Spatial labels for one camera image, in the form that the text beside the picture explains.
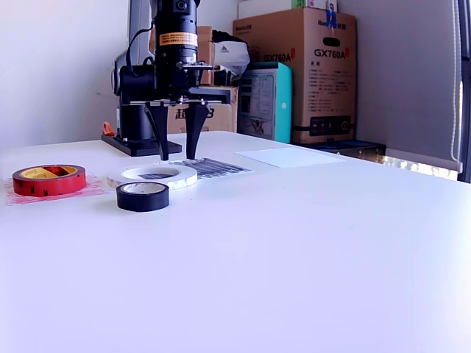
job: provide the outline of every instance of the orange object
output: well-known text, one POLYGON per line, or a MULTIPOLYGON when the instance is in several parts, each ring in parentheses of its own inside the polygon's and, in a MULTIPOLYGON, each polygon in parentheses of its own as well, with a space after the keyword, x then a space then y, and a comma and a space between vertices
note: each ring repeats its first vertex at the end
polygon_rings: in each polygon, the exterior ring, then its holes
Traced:
POLYGON ((113 131, 113 128, 110 123, 107 121, 103 124, 103 135, 105 136, 114 136, 116 133, 113 131))

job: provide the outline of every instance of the teal box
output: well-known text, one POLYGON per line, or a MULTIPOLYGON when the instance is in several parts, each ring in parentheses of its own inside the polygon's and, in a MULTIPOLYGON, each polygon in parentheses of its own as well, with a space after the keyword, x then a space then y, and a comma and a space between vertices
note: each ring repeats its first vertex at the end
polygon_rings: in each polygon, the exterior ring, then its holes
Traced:
POLYGON ((282 63, 256 63, 240 80, 239 134, 291 142, 293 73, 282 63))

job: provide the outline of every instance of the white box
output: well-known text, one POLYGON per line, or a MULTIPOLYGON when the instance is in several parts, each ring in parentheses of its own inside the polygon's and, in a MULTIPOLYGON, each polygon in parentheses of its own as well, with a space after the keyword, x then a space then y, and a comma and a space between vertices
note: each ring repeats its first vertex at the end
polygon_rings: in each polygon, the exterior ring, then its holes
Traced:
MULTIPOLYGON (((337 0, 327 0, 337 12, 337 0)), ((313 7, 325 10, 326 0, 245 0, 238 5, 238 19, 277 13, 297 7, 313 7)))

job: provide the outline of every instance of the camera lens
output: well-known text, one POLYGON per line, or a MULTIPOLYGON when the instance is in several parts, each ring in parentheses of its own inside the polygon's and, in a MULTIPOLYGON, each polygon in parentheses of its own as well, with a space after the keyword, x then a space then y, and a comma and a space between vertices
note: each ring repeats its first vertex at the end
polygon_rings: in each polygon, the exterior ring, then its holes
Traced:
POLYGON ((188 5, 184 1, 177 2, 177 9, 180 10, 180 11, 186 10, 187 6, 188 5))

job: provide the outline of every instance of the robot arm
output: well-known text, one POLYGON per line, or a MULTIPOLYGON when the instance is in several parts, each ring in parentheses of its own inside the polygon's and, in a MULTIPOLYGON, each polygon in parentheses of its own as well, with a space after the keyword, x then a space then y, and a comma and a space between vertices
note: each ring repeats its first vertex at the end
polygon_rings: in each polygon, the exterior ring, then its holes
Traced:
POLYGON ((203 71, 213 69, 197 61, 199 3, 130 0, 129 48, 116 59, 113 70, 113 89, 120 96, 118 135, 112 139, 102 137, 112 146, 132 156, 160 154, 162 160, 168 160, 168 107, 187 104, 186 152, 187 158, 194 159, 208 105, 230 103, 229 91, 199 87, 203 71), (151 55, 149 28, 153 26, 154 59, 151 65, 142 65, 151 55))

